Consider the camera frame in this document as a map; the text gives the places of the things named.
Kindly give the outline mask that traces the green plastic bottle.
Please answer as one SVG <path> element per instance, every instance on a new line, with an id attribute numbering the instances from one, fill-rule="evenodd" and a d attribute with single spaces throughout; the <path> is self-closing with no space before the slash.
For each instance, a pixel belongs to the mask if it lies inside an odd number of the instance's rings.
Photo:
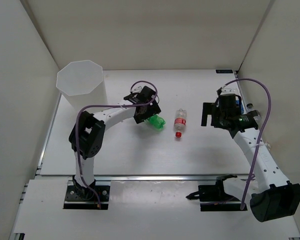
<path id="1" fill-rule="evenodd" d="M 146 122 L 160 132 L 164 130 L 166 124 L 166 121 L 158 114 L 149 117 Z"/>

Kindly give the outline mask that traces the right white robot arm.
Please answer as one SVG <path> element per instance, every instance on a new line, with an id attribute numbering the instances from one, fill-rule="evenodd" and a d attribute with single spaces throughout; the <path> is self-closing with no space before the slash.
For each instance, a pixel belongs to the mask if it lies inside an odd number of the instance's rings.
<path id="1" fill-rule="evenodd" d="M 234 175 L 218 177 L 214 193 L 220 200 L 234 196 L 249 206 L 259 222 L 295 214 L 300 203 L 300 184 L 291 183 L 279 169 L 259 137 L 259 127 L 250 113 L 241 112 L 242 99 L 236 94 L 219 95 L 215 102 L 205 102 L 201 125 L 227 130 L 252 166 L 257 186 L 251 186 L 244 197 L 245 185 Z"/>

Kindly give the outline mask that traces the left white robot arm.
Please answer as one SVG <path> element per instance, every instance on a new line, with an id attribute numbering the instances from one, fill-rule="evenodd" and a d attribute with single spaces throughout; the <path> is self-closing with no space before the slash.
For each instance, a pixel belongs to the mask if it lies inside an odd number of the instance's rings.
<path id="1" fill-rule="evenodd" d="M 131 90 L 116 105 L 102 106 L 100 112 L 87 111 L 96 108 L 96 105 L 88 105 L 79 111 L 68 140 L 76 163 L 72 182 L 76 194 L 84 201 L 99 199 L 95 190 L 94 159 L 101 150 L 105 132 L 126 119 L 133 118 L 136 124 L 140 124 L 159 114 L 161 109 L 156 101 L 157 95 L 156 87 L 144 86 L 137 92 Z"/>

